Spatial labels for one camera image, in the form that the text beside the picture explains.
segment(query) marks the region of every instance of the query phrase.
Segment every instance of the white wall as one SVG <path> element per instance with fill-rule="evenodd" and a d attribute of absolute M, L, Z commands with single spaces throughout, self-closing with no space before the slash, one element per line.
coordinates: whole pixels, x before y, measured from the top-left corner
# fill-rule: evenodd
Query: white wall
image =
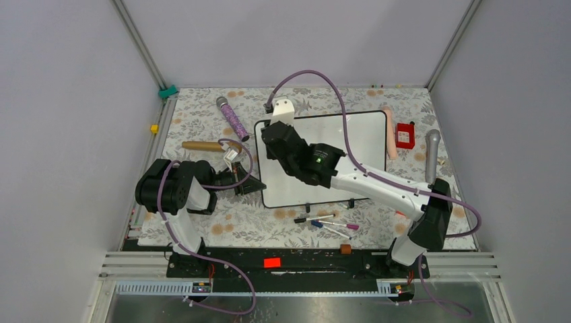
<path fill-rule="evenodd" d="M 571 2 L 484 1 L 433 93 L 518 322 L 568 322 Z"/>
<path fill-rule="evenodd" d="M 424 86 L 470 0 L 125 0 L 177 86 L 276 85 L 316 69 L 339 85 Z M 300 77 L 298 84 L 323 84 Z"/>
<path fill-rule="evenodd" d="M 0 322 L 77 323 L 157 87 L 109 1 L 0 2 Z"/>

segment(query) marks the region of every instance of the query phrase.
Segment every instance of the floral tablecloth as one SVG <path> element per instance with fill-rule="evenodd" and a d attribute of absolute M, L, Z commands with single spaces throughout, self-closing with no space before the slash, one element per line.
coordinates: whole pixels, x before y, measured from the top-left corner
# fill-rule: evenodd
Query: floral tablecloth
<path fill-rule="evenodd" d="M 175 111 L 168 130 L 163 158 L 178 160 L 205 159 L 216 169 L 225 168 L 222 154 L 215 152 L 190 151 L 183 149 L 183 141 L 216 141 L 219 138 L 236 139 L 234 131 L 216 107 L 216 98 L 227 97 L 246 130 L 253 137 L 254 124 L 269 118 L 264 113 L 263 104 L 271 88 L 189 88 L 181 89 Z M 412 150 L 398 149 L 396 160 L 387 158 L 387 171 L 411 180 L 424 180 L 426 146 L 424 136 L 430 129 L 439 129 L 434 115 L 430 95 L 426 89 L 370 89 L 341 88 L 347 111 L 379 110 L 383 106 L 393 109 L 393 124 L 397 122 L 415 123 L 416 145 Z M 321 87 L 283 88 L 277 96 L 287 96 L 296 107 L 296 116 L 315 114 L 335 114 L 340 112 L 339 102 L 333 91 Z M 245 145 L 257 159 L 255 140 L 251 138 Z M 438 149 L 439 165 L 437 176 L 447 180 L 452 186 L 452 194 L 459 197 L 452 164 L 444 142 Z M 247 157 L 242 164 L 248 167 Z M 254 176 L 259 177 L 257 165 Z M 233 247 L 288 247 L 288 248 L 338 248 L 350 243 L 353 248 L 388 248 L 393 238 L 403 234 L 409 220 L 394 209 L 371 200 L 356 201 L 354 209 L 344 209 L 338 204 L 313 205 L 311 214 L 335 212 L 336 222 L 355 223 L 359 230 L 340 231 L 350 234 L 346 240 L 324 229 L 309 225 L 295 224 L 293 218 L 305 214 L 304 207 L 286 209 L 265 209 L 261 193 L 234 196 L 233 190 L 218 192 L 218 203 L 213 215 L 191 215 L 197 231 L 208 246 Z M 458 233 L 469 229 L 465 210 L 455 206 L 450 219 L 448 233 Z M 160 217 L 148 213 L 141 228 L 139 245 L 165 246 L 171 242 Z M 447 249 L 475 249 L 472 237 L 447 239 Z"/>

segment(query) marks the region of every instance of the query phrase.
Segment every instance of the whiteboard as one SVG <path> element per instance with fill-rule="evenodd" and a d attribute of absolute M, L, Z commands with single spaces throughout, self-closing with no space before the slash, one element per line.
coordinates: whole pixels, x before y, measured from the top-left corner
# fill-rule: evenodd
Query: whiteboard
<path fill-rule="evenodd" d="M 331 203 L 364 199 L 363 196 L 311 186 L 295 177 L 286 175 L 277 160 L 267 159 L 267 151 L 261 140 L 262 120 L 254 126 L 260 180 L 267 188 L 262 191 L 262 202 L 267 208 L 291 207 L 294 205 Z M 343 139 L 343 119 L 340 114 L 296 118 L 294 127 L 301 138 L 311 143 L 326 143 L 347 151 Z M 347 115 L 347 130 L 351 151 L 363 164 L 384 170 L 386 165 L 387 116 L 383 111 L 355 112 Z"/>

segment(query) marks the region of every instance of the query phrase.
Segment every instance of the marker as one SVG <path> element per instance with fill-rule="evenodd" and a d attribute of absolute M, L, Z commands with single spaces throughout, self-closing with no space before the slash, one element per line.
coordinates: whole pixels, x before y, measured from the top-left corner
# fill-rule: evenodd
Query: marker
<path fill-rule="evenodd" d="M 353 238 L 349 237 L 348 235 L 346 235 L 346 234 L 344 234 L 344 233 L 342 233 L 342 232 L 337 231 L 336 229 L 331 229 L 330 227 L 324 226 L 322 223 L 319 223 L 318 221 L 312 220 L 312 221 L 311 221 L 311 225 L 314 225 L 314 226 L 316 226 L 316 227 L 322 227 L 323 229 L 326 229 L 326 230 L 329 230 L 329 231 L 331 231 L 331 232 L 333 232 L 333 233 L 335 233 L 335 234 L 338 234 L 338 235 L 340 235 L 341 237 L 343 237 L 343 238 L 345 238 L 345 239 L 349 239 L 349 240 L 353 239 Z"/>
<path fill-rule="evenodd" d="M 356 225 L 356 224 L 335 223 L 335 222 L 321 221 L 321 220 L 317 220 L 317 221 L 319 221 L 320 223 L 338 225 L 338 226 L 340 226 L 340 227 L 346 227 L 346 228 L 351 229 L 351 230 L 357 230 L 357 229 L 359 229 L 359 225 Z"/>
<path fill-rule="evenodd" d="M 321 217 L 300 217 L 300 218 L 294 219 L 294 223 L 304 223 L 306 221 L 325 219 L 325 218 L 334 217 L 334 216 L 335 216 L 335 214 L 323 215 Z"/>

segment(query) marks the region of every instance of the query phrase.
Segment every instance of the cable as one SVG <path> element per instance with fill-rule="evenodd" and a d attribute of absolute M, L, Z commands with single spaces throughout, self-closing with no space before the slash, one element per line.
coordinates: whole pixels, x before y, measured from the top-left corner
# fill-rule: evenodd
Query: cable
<path fill-rule="evenodd" d="M 407 286 L 412 283 L 413 279 L 414 279 L 414 271 L 409 271 L 409 278 L 407 279 Z"/>
<path fill-rule="evenodd" d="M 208 266 L 208 285 L 210 285 L 210 288 L 212 288 L 212 278 L 215 273 L 216 268 L 214 267 L 214 264 L 210 264 L 210 266 Z"/>
<path fill-rule="evenodd" d="M 424 277 L 422 277 L 422 255 L 418 256 L 417 261 L 418 261 L 418 276 L 420 278 L 420 283 L 422 284 L 422 287 L 424 288 L 426 295 L 428 295 L 428 297 L 430 297 L 430 299 L 424 299 L 424 301 L 433 301 L 434 303 L 436 303 L 436 305 L 438 305 L 444 311 L 446 311 L 452 315 L 458 316 L 460 318 L 473 318 L 474 313 L 469 308 L 467 308 L 466 306 L 464 306 L 460 303 L 457 303 L 455 301 L 447 301 L 447 300 L 443 300 L 443 299 L 437 299 L 436 297 L 434 297 L 434 295 L 432 295 L 432 293 L 428 290 L 428 286 L 426 286 L 426 283 L 424 282 Z M 443 303 L 449 303 L 449 304 L 452 304 L 454 306 L 457 306 L 457 307 L 461 308 L 462 310 L 466 311 L 467 314 L 460 314 L 460 313 L 451 311 L 446 306 L 442 305 Z"/>
<path fill-rule="evenodd" d="M 206 304 L 202 304 L 202 303 L 197 303 L 197 302 L 193 302 L 191 301 L 191 305 L 195 304 L 196 306 L 200 306 L 201 308 L 207 308 L 209 310 L 215 310 L 217 312 L 222 312 L 222 313 L 226 313 L 226 314 L 232 314 L 232 315 L 243 315 L 243 314 L 248 314 L 251 311 L 254 310 L 254 308 L 256 307 L 256 291 L 254 290 L 254 285 L 252 284 L 252 281 L 250 281 L 250 279 L 248 278 L 248 276 L 246 276 L 246 274 L 241 271 L 236 265 L 231 264 L 228 261 L 222 260 L 222 259 L 216 259 L 216 258 L 212 258 L 212 257 L 207 257 L 207 256 L 202 256 L 200 254 L 197 254 L 196 252 L 192 252 L 190 251 L 187 247 L 183 246 L 183 244 L 180 243 L 180 241 L 178 241 L 178 239 L 176 238 L 176 236 L 174 235 L 174 232 L 172 231 L 172 228 L 170 227 L 170 223 L 168 222 L 168 219 L 166 217 L 166 215 L 164 214 L 162 207 L 161 207 L 161 196 L 162 196 L 162 191 L 164 189 L 164 183 L 166 182 L 166 177 L 168 176 L 169 171 L 172 169 L 172 167 L 175 164 L 180 164 L 180 161 L 178 160 L 173 160 L 170 162 L 170 164 L 168 164 L 168 166 L 166 167 L 166 169 L 164 170 L 164 174 L 162 175 L 162 179 L 160 181 L 159 184 L 159 190 L 157 193 L 157 209 L 158 212 L 162 218 L 162 220 L 165 223 L 166 226 L 166 231 L 168 231 L 168 234 L 170 235 L 170 238 L 172 239 L 172 243 L 173 246 L 178 246 L 180 249 L 182 249 L 184 252 L 186 252 L 187 254 L 197 257 L 199 259 L 203 259 L 206 261 L 212 261 L 212 262 L 218 262 L 219 264 L 226 264 L 230 267 L 232 267 L 235 271 L 238 272 L 238 274 L 242 275 L 242 277 L 244 278 L 244 280 L 246 281 L 246 283 L 248 283 L 248 286 L 250 287 L 250 290 L 252 291 L 252 305 L 249 309 L 245 310 L 245 311 L 241 311 L 241 312 L 235 312 L 235 311 L 229 311 L 229 310 L 224 310 L 221 308 L 215 308 L 213 306 L 209 306 Z"/>
<path fill-rule="evenodd" d="M 355 165 L 355 167 L 357 169 L 359 169 L 361 172 L 363 172 L 363 173 L 367 174 L 368 176 L 371 176 L 377 180 L 380 180 L 381 182 L 383 182 L 385 184 L 389 184 L 393 187 L 400 188 L 401 190 L 406 190 L 407 192 L 417 193 L 417 190 L 415 188 L 408 187 L 406 185 L 402 185 L 402 184 L 399 184 L 397 182 L 393 182 L 392 180 L 386 179 L 386 178 L 379 176 L 373 172 L 368 172 L 365 167 L 363 167 L 361 164 L 359 164 L 359 161 L 355 158 L 355 156 L 353 155 L 353 152 L 351 151 L 351 147 L 349 146 L 349 135 L 347 132 L 347 111 L 345 110 L 345 102 L 343 102 L 343 98 L 341 97 L 341 94 L 339 93 L 339 90 L 337 89 L 335 84 L 333 84 L 333 82 L 327 76 L 325 76 L 323 73 L 318 72 L 318 71 L 314 71 L 312 69 L 305 69 L 303 71 L 299 71 L 299 72 L 295 72 L 295 73 L 291 74 L 290 76 L 283 79 L 283 81 L 279 82 L 279 84 L 275 87 L 275 89 L 273 89 L 273 91 L 271 92 L 271 94 L 268 98 L 266 105 L 267 106 L 271 105 L 271 101 L 274 98 L 275 94 L 284 84 L 286 84 L 289 80 L 293 79 L 294 77 L 297 77 L 297 76 L 302 75 L 302 74 L 318 75 L 319 77 L 324 79 L 329 84 L 329 86 L 331 86 L 333 91 L 335 92 L 335 95 L 337 96 L 337 99 L 339 100 L 339 104 L 341 105 L 341 115 L 343 116 L 343 138 L 345 139 L 345 148 L 347 149 L 347 155 L 349 156 L 349 159 L 351 160 L 353 165 Z M 475 207 L 472 207 L 468 203 L 454 199 L 452 197 L 442 195 L 442 194 L 438 194 L 438 193 L 429 192 L 427 190 L 419 190 L 418 194 L 422 194 L 422 195 L 426 195 L 426 196 L 430 196 L 430 197 L 435 197 L 437 199 L 456 203 L 458 205 L 461 205 L 461 206 L 467 208 L 468 210 L 470 210 L 474 214 L 474 216 L 476 216 L 477 223 L 473 229 L 470 229 L 466 232 L 462 232 L 459 234 L 447 234 L 446 238 L 459 238 L 459 237 L 470 236 L 471 234 L 473 234 L 479 230 L 479 228 L 481 226 L 481 215 L 476 210 Z"/>
<path fill-rule="evenodd" d="M 242 149 L 248 154 L 248 157 L 250 158 L 250 169 L 248 170 L 248 173 L 246 174 L 246 176 L 241 179 L 239 182 L 234 183 L 232 185 L 226 185 L 226 186 L 212 186 L 212 185 L 203 185 L 203 188 L 210 188 L 210 189 L 216 189 L 216 190 L 227 190 L 229 188 L 234 188 L 237 186 L 242 185 L 243 182 L 246 182 L 246 180 L 250 177 L 250 175 L 252 175 L 252 170 L 254 169 L 254 158 L 252 158 L 252 154 L 250 153 L 250 151 L 248 150 L 248 148 L 246 148 L 246 146 L 244 146 L 242 143 L 237 142 L 233 139 L 229 139 L 229 138 L 222 138 L 222 139 L 218 139 L 218 143 L 222 146 L 222 143 L 225 141 L 229 141 L 231 143 L 234 143 L 236 145 L 239 145 L 242 147 Z"/>
<path fill-rule="evenodd" d="M 171 244 L 172 242 L 169 242 L 166 247 L 168 248 Z M 162 252 L 162 256 L 166 259 L 166 261 L 168 261 L 168 258 L 166 257 L 166 250 Z"/>

